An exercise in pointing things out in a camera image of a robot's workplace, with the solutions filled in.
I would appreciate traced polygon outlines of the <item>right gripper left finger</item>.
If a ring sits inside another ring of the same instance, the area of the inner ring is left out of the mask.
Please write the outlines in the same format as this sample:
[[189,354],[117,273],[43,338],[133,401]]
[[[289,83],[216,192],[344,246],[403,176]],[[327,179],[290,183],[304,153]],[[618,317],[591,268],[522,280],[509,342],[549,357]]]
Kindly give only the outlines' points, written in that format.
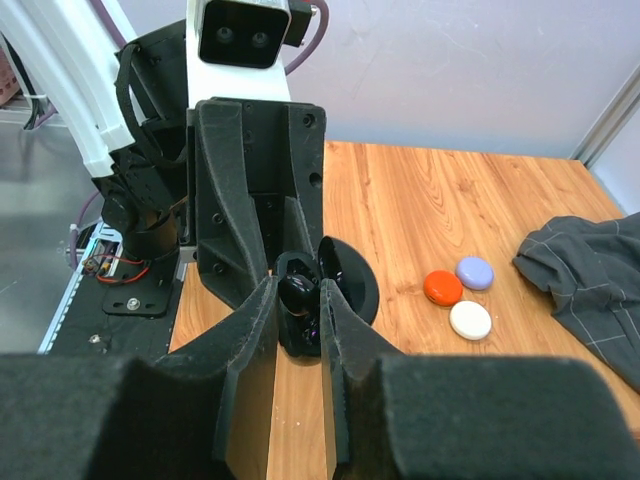
[[1,360],[5,479],[262,479],[277,287],[155,362],[133,356]]

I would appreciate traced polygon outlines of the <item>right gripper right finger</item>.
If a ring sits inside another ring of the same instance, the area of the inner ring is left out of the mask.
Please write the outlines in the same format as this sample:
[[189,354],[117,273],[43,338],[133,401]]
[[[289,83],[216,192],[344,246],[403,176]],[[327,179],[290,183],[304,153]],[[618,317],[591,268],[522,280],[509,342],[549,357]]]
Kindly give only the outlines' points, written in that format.
[[407,355],[321,285],[332,479],[635,479],[602,377],[564,357]]

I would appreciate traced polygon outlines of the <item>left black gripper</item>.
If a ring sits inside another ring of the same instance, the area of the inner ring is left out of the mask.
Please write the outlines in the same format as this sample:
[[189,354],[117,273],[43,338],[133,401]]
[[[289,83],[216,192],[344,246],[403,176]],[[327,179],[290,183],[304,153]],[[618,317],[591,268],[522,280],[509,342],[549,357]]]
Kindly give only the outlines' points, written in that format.
[[197,268],[229,307],[267,275],[264,246],[317,257],[326,123],[325,110],[310,103],[211,98],[191,110]]

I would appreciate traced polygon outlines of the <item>black earbud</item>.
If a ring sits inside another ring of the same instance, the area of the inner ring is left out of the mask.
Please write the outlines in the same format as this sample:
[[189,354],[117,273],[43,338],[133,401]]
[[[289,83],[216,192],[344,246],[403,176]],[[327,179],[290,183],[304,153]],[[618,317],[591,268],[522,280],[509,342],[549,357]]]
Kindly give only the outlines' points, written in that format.
[[278,292],[286,310],[295,317],[309,315],[318,307],[317,285],[302,274],[287,274],[279,281]]

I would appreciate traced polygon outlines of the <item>black earbud case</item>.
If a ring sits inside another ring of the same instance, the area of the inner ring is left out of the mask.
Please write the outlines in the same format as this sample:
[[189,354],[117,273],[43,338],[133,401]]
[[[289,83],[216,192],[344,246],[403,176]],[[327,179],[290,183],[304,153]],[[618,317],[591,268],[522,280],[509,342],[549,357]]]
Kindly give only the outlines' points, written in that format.
[[[306,316],[291,315],[280,300],[278,283],[287,274],[302,274],[317,285],[319,304]],[[351,245],[331,236],[320,240],[317,257],[297,251],[282,253],[276,260],[277,293],[280,302],[279,341],[291,357],[321,354],[321,284],[332,280],[350,308],[371,325],[377,315],[380,292],[373,269]]]

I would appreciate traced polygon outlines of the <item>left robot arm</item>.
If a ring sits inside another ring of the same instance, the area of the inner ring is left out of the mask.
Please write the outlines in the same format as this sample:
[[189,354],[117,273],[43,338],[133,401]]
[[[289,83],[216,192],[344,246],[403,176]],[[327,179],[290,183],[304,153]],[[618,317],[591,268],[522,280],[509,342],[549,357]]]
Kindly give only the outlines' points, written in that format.
[[232,308],[269,295],[323,236],[326,115],[295,103],[284,47],[307,58],[323,1],[191,1],[133,37],[107,1],[5,1],[1,35],[61,115],[122,251],[108,311],[152,316],[180,261]]

